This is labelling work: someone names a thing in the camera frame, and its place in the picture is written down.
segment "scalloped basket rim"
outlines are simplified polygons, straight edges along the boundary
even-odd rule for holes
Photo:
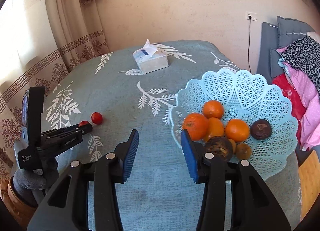
[[[281,172],[281,171],[285,168],[285,166],[287,165],[287,157],[288,157],[290,154],[292,154],[292,152],[294,152],[295,147],[297,146],[297,143],[298,143],[298,139],[297,139],[297,137],[296,137],[296,133],[297,133],[297,129],[298,129],[298,120],[297,120],[294,116],[291,115],[291,112],[292,112],[292,104],[291,104],[290,99],[287,98],[287,97],[285,97],[285,96],[283,96],[282,91],[281,91],[281,89],[280,89],[279,86],[277,86],[277,85],[275,85],[275,84],[273,84],[273,85],[268,85],[265,77],[263,77],[262,75],[259,75],[259,74],[252,75],[252,74],[250,74],[247,70],[244,70],[244,69],[241,69],[241,70],[237,71],[237,73],[233,73],[233,72],[231,72],[231,71],[228,70],[228,69],[221,69],[221,70],[219,70],[218,72],[214,72],[214,71],[207,71],[207,72],[205,72],[205,73],[202,75],[202,77],[201,77],[200,80],[195,79],[195,78],[190,79],[190,80],[187,82],[186,87],[185,87],[184,89],[180,89],[180,90],[177,92],[177,94],[176,94],[176,106],[174,106],[174,107],[170,110],[169,118],[170,118],[171,125],[172,125],[172,126],[171,126],[171,135],[173,136],[176,144],[177,144],[177,145],[180,147],[180,149],[182,150],[181,144],[180,144],[180,142],[176,139],[176,136],[175,136],[175,133],[174,133],[174,122],[173,122],[173,119],[172,119],[172,113],[173,113],[173,112],[176,110],[176,108],[180,105],[178,98],[180,97],[181,93],[182,93],[184,90],[187,90],[187,88],[188,88],[188,86],[190,85],[190,83],[192,83],[192,82],[204,81],[205,77],[206,77],[207,75],[210,75],[210,74],[214,74],[215,76],[217,76],[217,75],[220,75],[221,73],[229,73],[230,75],[232,75],[232,76],[234,76],[234,77],[239,76],[240,74],[245,73],[245,74],[247,74],[250,78],[260,78],[260,79],[263,81],[263,85],[264,85],[264,87],[265,87],[265,91],[266,91],[266,92],[269,91],[270,89],[276,89],[277,92],[279,92],[279,94],[283,97],[284,100],[287,101],[287,103],[288,103],[288,105],[289,105],[289,113],[286,115],[286,117],[287,117],[288,119],[290,119],[290,120],[293,120],[293,121],[294,121],[294,124],[295,124],[295,125],[294,125],[294,126],[295,126],[294,137],[292,136],[292,138],[294,139],[294,142],[292,143],[292,148],[289,149],[287,153],[278,155],[279,158],[277,158],[277,159],[283,162],[282,166],[279,167],[279,169],[274,170],[273,172],[270,172],[270,173],[268,173],[268,174],[265,174],[265,175],[261,176],[264,180],[266,180],[266,179],[268,179],[269,177],[271,177],[271,176],[273,176],[273,175]]]

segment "silver screw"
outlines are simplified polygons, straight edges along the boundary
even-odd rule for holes
[[[116,155],[114,154],[114,153],[108,153],[107,155],[106,155],[106,158],[108,159],[108,160],[112,160],[112,159],[114,159],[116,157]]]
[[[73,162],[70,163],[70,165],[71,165],[72,168],[78,167],[79,164],[80,164],[79,161],[73,161]]]
[[[214,155],[212,153],[205,153],[204,156],[207,158],[207,159],[212,159],[214,157]]]
[[[247,167],[250,165],[250,162],[248,162],[247,160],[242,160],[241,165]]]

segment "red tomato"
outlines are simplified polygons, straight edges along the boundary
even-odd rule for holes
[[[78,126],[80,127],[80,126],[83,126],[83,125],[88,124],[88,123],[89,123],[88,121],[81,121]]]
[[[102,124],[103,118],[100,113],[95,112],[91,115],[91,120],[95,124]]]

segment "beige curtain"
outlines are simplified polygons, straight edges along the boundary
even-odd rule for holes
[[[0,180],[15,161],[21,105],[31,86],[47,96],[78,64],[108,53],[95,1],[7,0],[0,10]]]

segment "cable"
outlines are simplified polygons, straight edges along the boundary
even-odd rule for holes
[[[251,16],[249,15],[248,16],[249,18],[249,47],[248,47],[248,65],[249,65],[249,70],[250,70],[250,73],[251,73],[251,68],[250,68],[250,58],[249,58],[249,50],[250,50],[250,36],[251,36]]]

